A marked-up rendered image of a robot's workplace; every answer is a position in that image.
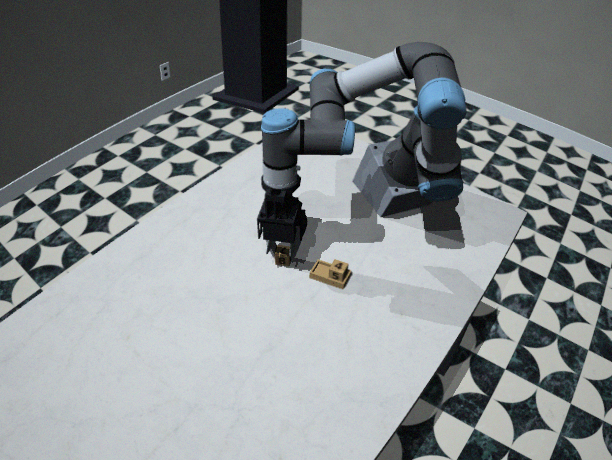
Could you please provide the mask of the tan cube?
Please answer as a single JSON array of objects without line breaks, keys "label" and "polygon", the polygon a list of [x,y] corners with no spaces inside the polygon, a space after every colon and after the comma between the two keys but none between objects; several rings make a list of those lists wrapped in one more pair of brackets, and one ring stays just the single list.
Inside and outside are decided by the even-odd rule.
[{"label": "tan cube", "polygon": [[290,254],[289,254],[290,246],[282,246],[278,245],[275,252],[275,264],[290,266]]},{"label": "tan cube", "polygon": [[334,259],[329,268],[329,278],[343,282],[348,273],[348,263]]}]

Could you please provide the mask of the tan wooden tray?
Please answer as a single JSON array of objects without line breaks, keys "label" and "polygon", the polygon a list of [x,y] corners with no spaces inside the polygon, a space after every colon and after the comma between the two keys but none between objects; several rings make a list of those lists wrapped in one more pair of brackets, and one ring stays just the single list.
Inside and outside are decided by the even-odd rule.
[{"label": "tan wooden tray", "polygon": [[309,278],[317,280],[319,282],[340,288],[340,289],[344,289],[345,285],[347,284],[350,276],[351,276],[351,270],[348,269],[348,273],[344,279],[343,282],[334,280],[332,278],[329,278],[329,268],[331,266],[331,263],[322,261],[322,260],[317,260],[315,265],[313,266],[313,268],[311,269],[311,271],[309,272]]}]

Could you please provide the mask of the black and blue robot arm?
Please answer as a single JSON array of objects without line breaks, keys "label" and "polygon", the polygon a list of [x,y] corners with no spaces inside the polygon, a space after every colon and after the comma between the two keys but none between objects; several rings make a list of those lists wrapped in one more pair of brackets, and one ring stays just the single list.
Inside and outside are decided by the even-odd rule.
[{"label": "black and blue robot arm", "polygon": [[459,196],[464,181],[457,125],[466,116],[466,105],[453,61],[441,46],[413,42],[344,72],[316,71],[309,85],[310,119],[298,119],[286,108],[270,110],[262,117],[265,184],[280,190],[294,185],[301,169],[298,155],[351,155],[355,124],[345,120],[344,105],[414,78],[418,108],[403,134],[386,147],[384,168],[398,183],[418,186],[426,200],[447,201]]}]

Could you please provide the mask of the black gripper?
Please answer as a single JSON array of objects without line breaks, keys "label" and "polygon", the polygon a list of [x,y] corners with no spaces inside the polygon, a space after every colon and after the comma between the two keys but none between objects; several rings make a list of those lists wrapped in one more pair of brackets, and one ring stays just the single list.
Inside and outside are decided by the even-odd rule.
[{"label": "black gripper", "polygon": [[[275,258],[277,249],[276,241],[290,243],[289,254],[292,261],[297,254],[307,227],[305,210],[301,208],[302,202],[298,200],[298,197],[293,197],[293,194],[289,195],[298,189],[299,175],[297,174],[297,181],[294,185],[281,189],[282,194],[280,194],[280,189],[274,189],[266,185],[263,175],[261,177],[261,185],[266,192],[257,217],[258,239],[261,237],[263,226],[263,240],[266,240],[266,243],[268,242],[266,254],[271,253],[273,258]],[[297,220],[295,221],[295,219]]]}]

